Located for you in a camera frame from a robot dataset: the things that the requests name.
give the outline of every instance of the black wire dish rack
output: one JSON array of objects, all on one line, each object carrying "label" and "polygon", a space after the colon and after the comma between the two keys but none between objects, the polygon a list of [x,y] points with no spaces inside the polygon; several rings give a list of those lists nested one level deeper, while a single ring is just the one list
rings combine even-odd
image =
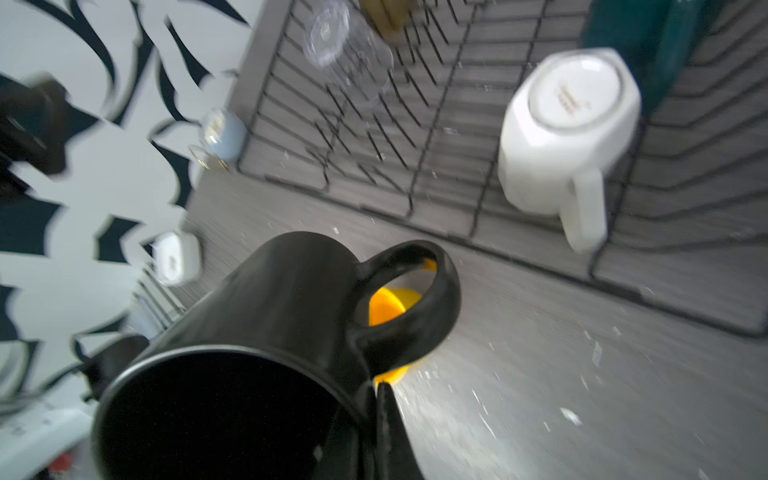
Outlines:
[{"label": "black wire dish rack", "polygon": [[507,202],[496,161],[516,88],[547,55],[578,47],[590,0],[421,2],[389,42],[390,86],[366,111],[304,58],[321,4],[288,8],[240,173],[734,335],[768,335],[767,0],[728,3],[641,121],[607,180],[607,242],[589,255],[571,250],[558,219]]}]

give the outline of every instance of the white appliance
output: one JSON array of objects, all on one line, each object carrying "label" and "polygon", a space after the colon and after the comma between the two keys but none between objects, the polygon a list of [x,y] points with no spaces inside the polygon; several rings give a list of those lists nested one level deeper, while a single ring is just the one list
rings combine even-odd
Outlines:
[{"label": "white appliance", "polygon": [[502,127],[498,175],[507,200],[559,215],[575,251],[607,234],[603,177],[629,148],[640,90],[612,48],[548,56],[518,89]]},{"label": "white appliance", "polygon": [[200,242],[192,233],[163,233],[152,243],[154,272],[165,286],[179,286],[200,275]]},{"label": "white appliance", "polygon": [[[87,391],[84,377],[67,376],[45,394],[31,394],[23,411],[0,422],[0,478],[28,480],[86,439],[96,406],[81,400]],[[81,472],[69,478],[96,477]]]}]

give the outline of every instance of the black and white wallpaper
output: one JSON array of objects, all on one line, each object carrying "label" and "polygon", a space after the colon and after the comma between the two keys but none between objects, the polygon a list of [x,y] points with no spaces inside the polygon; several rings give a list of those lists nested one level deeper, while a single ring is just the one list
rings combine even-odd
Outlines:
[{"label": "black and white wallpaper", "polygon": [[120,325],[148,245],[183,218],[201,175],[187,147],[226,103],[262,6],[0,0],[0,87],[50,75],[71,104],[68,169],[16,164],[29,197],[0,206],[0,346],[30,354],[13,391],[76,362],[71,339]]}]

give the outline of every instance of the yellow object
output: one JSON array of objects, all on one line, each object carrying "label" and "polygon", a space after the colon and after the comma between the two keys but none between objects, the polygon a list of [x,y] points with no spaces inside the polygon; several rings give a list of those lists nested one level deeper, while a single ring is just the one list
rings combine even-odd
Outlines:
[{"label": "yellow object", "polygon": [[[388,289],[382,287],[371,297],[369,304],[368,324],[370,326],[381,325],[402,315],[407,309],[416,305],[422,298],[417,292],[408,288]],[[375,378],[376,385],[387,382],[395,385],[406,375],[408,366],[400,367],[391,372],[382,373]]]},{"label": "yellow object", "polygon": [[397,35],[409,19],[412,0],[360,0],[360,8],[384,39]]}]

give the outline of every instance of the wire rack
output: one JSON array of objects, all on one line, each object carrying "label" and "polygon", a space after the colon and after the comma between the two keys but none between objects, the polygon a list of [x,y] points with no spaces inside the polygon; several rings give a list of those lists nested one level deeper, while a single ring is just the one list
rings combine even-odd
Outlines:
[{"label": "wire rack", "polygon": [[768,8],[730,2],[607,179],[609,235],[578,255],[496,174],[516,88],[578,47],[589,0],[428,0],[362,111],[303,56],[295,0],[238,171],[738,336],[768,334]]}]

